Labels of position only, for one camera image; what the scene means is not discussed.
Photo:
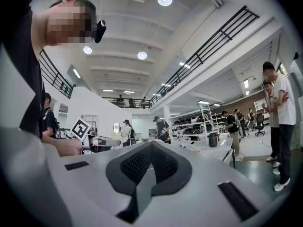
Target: beige pants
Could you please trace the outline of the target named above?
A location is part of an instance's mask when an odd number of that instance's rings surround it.
[[[239,144],[239,132],[235,132],[233,134],[230,134],[232,138],[232,148],[235,150],[235,155],[240,154],[240,144]]]

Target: black strip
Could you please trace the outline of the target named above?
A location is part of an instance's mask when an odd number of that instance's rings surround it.
[[[218,185],[218,187],[242,221],[245,221],[258,213],[258,210],[233,183],[222,183]]]
[[[67,164],[67,165],[65,165],[65,168],[66,168],[66,170],[70,171],[70,170],[74,170],[74,169],[81,168],[81,167],[88,166],[88,165],[89,164],[86,161],[80,161],[77,163]]]

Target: black cap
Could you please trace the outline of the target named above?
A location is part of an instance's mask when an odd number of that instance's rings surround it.
[[[45,93],[45,98],[47,99],[49,99],[49,100],[51,100],[52,98],[51,98],[51,96],[49,95],[49,93]]]
[[[155,116],[153,122],[156,122],[158,119],[159,119],[159,117],[158,117],[158,116]]]

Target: black t-shirt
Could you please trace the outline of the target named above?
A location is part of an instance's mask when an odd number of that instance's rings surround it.
[[[18,17],[11,23],[7,21],[3,36],[4,46],[16,69],[34,91],[35,97],[28,106],[20,128],[42,138],[42,109],[45,101],[45,90],[41,77],[39,62],[35,56],[31,41],[33,12],[28,3],[18,8]]]
[[[51,137],[55,138],[55,135],[56,135],[55,115],[53,114],[53,111],[51,110],[50,107],[44,109],[43,113],[42,113],[42,132],[46,131],[48,127],[51,127],[53,129],[53,135]]]
[[[169,127],[169,124],[162,120],[161,122],[157,123],[157,126],[158,126],[158,135],[160,135]]]
[[[254,116],[253,115],[253,112],[250,113],[250,121],[254,121]]]
[[[238,116],[238,120],[240,120],[240,119],[242,119],[244,117],[244,115],[242,113],[238,113],[237,116]],[[240,123],[244,125],[245,124],[244,119],[241,120]]]
[[[233,116],[232,114],[227,116],[227,124],[230,125],[232,124],[232,127],[228,129],[228,132],[230,134],[235,133],[238,131],[238,127],[236,125],[236,119],[235,116]]]

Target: brick wall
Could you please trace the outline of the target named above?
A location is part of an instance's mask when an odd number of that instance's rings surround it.
[[[256,101],[259,101],[259,100],[263,99],[263,98],[266,98],[266,94],[265,94],[264,91],[259,92],[259,93],[255,94],[253,96],[248,97],[248,98],[245,98],[241,101],[238,101],[234,104],[229,104],[227,106],[223,106],[223,107],[220,107],[218,109],[212,109],[212,113],[221,113],[222,110],[227,110],[229,113],[234,114],[233,111],[237,108],[237,109],[239,109],[239,111],[241,113],[244,114],[245,119],[247,120],[248,119],[247,114],[249,113],[249,108],[252,108],[252,112],[255,115],[257,115],[254,103]]]

